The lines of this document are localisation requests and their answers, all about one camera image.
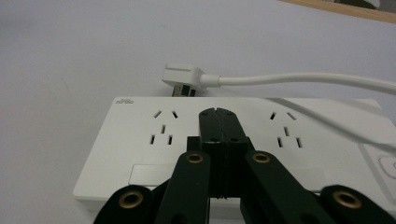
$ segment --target power switch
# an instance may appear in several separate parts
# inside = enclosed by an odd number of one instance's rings
[[[379,159],[382,169],[387,175],[396,179],[396,158],[395,157],[381,157]]]

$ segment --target socket slot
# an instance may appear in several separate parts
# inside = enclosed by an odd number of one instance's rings
[[[150,140],[149,140],[149,144],[150,144],[150,145],[153,145],[153,144],[154,144],[154,140],[155,140],[155,134],[152,134],[152,135],[151,135],[151,138],[150,138]]]
[[[279,147],[283,147],[282,139],[280,137],[277,138],[277,145]]]
[[[168,138],[168,145],[172,145],[173,135],[170,134]]]
[[[177,118],[178,118],[178,115],[177,115],[177,113],[176,113],[176,111],[175,111],[175,110],[174,110],[174,111],[172,111],[172,114],[174,115],[175,119],[177,119]]]
[[[288,127],[284,127],[283,130],[285,130],[285,135],[286,136],[290,136]]]
[[[303,144],[301,143],[301,139],[299,137],[296,137],[297,145],[298,147],[303,147]]]
[[[161,110],[159,110],[157,113],[155,113],[155,115],[154,115],[154,118],[156,119],[156,118],[158,118],[158,116],[160,116],[161,115],[161,113],[162,113],[162,111]]]
[[[276,112],[274,112],[274,113],[271,115],[271,118],[270,118],[270,119],[274,119],[274,118],[275,118],[275,115],[276,115]]]
[[[289,117],[290,117],[291,119],[296,120],[296,118],[295,118],[290,112],[288,112],[288,115],[289,115]]]

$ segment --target power plug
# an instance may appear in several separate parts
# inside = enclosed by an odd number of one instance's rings
[[[163,72],[163,82],[174,87],[172,96],[191,96],[206,87],[219,87],[220,76],[207,75],[201,68],[190,64],[168,63]]]
[[[373,100],[116,98],[76,184],[76,199],[98,211],[128,184],[160,185],[187,150],[187,137],[199,135],[198,114],[211,107],[233,111],[254,147],[277,156],[306,189],[344,185],[396,217],[396,178],[369,156],[385,146],[386,157],[396,158],[396,128]],[[367,152],[367,146],[375,147]],[[391,160],[385,161],[389,169]],[[241,217],[236,199],[212,199],[211,209],[212,217]]]

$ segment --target label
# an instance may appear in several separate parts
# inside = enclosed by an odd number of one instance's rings
[[[119,99],[118,101],[116,101],[116,105],[117,105],[117,104],[121,104],[121,105],[124,105],[124,104],[133,104],[133,103],[134,103],[134,101],[131,100],[131,99]]]

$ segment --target white table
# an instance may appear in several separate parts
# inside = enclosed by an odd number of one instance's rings
[[[395,24],[276,0],[2,1],[0,223],[92,223],[72,191],[107,110],[116,96],[169,96],[166,63],[396,81],[395,36]],[[394,96],[328,84],[200,95],[372,98],[396,122]]]

